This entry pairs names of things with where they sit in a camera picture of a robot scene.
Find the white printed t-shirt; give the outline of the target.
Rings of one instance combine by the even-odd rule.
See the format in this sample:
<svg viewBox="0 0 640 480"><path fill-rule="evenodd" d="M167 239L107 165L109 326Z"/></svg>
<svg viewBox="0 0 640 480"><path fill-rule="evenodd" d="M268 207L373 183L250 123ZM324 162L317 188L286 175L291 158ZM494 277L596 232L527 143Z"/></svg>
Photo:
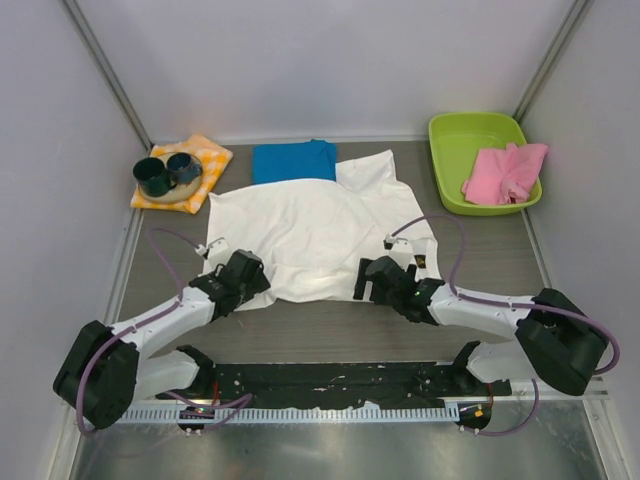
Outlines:
<svg viewBox="0 0 640 480"><path fill-rule="evenodd" d="M425 256L418 276L440 275L434 232L411 187L397 179L390 150L338 163L333 181L251 185L209 200L207 239L253 252L271 284L244 311L278 300L352 300L360 259L385 255L392 233Z"/></svg>

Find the green plastic basin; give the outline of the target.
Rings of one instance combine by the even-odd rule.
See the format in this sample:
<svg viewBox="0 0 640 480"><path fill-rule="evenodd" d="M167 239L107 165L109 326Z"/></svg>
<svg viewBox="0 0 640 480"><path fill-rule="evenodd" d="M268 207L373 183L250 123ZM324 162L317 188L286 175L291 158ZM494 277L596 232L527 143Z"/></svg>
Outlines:
<svg viewBox="0 0 640 480"><path fill-rule="evenodd" d="M461 192L480 149L504 149L509 143L530 144L513 118L495 112L445 113L431 119L428 134L436 184L441 201L450 212L480 217L507 215L533 206L541 199L539 176L529 200L521 204L476 205L467 202Z"/></svg>

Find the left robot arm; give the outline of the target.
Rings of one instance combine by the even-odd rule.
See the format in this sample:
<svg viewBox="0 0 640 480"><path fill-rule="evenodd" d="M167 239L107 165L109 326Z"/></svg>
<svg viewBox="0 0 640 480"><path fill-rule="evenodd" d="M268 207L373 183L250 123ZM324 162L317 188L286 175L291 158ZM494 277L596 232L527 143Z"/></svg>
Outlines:
<svg viewBox="0 0 640 480"><path fill-rule="evenodd" d="M81 424L106 429L139 400L171 393L200 399L211 391L213 363L202 352L184 346L156 353L269 289L263 261L254 253L224 249L217 257L212 271L144 314L81 328L53 381L54 392L75 408Z"/></svg>

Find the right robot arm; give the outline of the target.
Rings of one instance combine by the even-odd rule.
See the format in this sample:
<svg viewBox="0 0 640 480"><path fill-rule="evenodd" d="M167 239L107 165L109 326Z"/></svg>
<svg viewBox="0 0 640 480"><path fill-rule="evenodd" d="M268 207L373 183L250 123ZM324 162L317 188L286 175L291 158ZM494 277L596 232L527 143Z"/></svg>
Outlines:
<svg viewBox="0 0 640 480"><path fill-rule="evenodd" d="M451 380L465 395L505 380L540 380L581 396L610 341L587 323L566 296L543 289L534 297L502 297L460 289L441 279L415 278L414 266L389 256L359 262L354 297L387 306L413 323L466 327L501 337L470 342L456 357Z"/></svg>

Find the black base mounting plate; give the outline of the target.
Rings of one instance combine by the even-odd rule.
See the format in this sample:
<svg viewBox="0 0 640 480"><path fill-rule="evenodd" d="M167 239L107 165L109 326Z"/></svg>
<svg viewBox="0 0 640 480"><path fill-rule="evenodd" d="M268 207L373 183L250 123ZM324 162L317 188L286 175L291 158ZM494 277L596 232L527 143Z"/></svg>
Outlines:
<svg viewBox="0 0 640 480"><path fill-rule="evenodd" d="M381 408L440 407L449 397L509 396L511 385L490 385L453 364L271 363L218 364L208 394L230 401L250 393L251 408L342 410L371 402Z"/></svg>

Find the dark blue mug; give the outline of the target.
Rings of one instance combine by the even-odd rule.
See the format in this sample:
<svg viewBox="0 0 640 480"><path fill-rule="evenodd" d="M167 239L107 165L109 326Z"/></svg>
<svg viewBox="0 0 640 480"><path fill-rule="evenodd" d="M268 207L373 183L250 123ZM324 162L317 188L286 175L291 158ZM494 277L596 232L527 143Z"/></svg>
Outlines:
<svg viewBox="0 0 640 480"><path fill-rule="evenodd" d="M200 161L189 153L175 153L171 155L166 168L171 181L175 185L189 185L203 174Z"/></svg>

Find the orange checkered cloth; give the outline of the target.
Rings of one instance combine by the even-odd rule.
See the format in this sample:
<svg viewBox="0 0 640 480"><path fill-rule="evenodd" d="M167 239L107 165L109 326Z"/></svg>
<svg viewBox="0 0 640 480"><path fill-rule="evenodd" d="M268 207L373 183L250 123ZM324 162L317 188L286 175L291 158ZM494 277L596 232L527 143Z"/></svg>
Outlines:
<svg viewBox="0 0 640 480"><path fill-rule="evenodd" d="M233 158L231 151L201 134L193 134L182 142L155 145L150 151L151 156L179 152L193 154L201 161L204 167L203 185L187 200L172 204L160 204L147 201L139 194L136 186L130 201L132 208L195 214L199 211L207 195L216 185Z"/></svg>

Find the dark green mug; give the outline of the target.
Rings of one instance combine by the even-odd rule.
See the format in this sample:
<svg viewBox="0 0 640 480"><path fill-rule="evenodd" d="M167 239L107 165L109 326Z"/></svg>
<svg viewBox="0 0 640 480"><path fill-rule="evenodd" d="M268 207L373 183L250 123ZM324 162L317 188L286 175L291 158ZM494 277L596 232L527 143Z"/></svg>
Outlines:
<svg viewBox="0 0 640 480"><path fill-rule="evenodd" d="M165 163L156 157L139 160L132 173L141 192L151 198L158 198L169 193L175 186Z"/></svg>

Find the folded blue t-shirt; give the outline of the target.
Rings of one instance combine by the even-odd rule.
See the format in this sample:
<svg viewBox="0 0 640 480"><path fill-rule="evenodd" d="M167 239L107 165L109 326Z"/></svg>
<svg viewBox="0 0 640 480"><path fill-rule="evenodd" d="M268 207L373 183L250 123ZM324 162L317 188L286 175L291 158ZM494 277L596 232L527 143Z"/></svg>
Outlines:
<svg viewBox="0 0 640 480"><path fill-rule="evenodd" d="M266 184L298 179L336 180L337 146L324 140L267 144L253 148L252 181Z"/></svg>

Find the pink t-shirt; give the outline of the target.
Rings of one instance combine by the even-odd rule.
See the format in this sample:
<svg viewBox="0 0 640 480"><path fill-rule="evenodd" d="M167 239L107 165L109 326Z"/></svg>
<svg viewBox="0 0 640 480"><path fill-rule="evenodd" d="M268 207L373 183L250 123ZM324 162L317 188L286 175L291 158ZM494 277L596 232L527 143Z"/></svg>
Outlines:
<svg viewBox="0 0 640 480"><path fill-rule="evenodd" d="M472 173L461 187L464 199L485 206L525 203L548 151L545 144L515 143L504 149L480 149Z"/></svg>

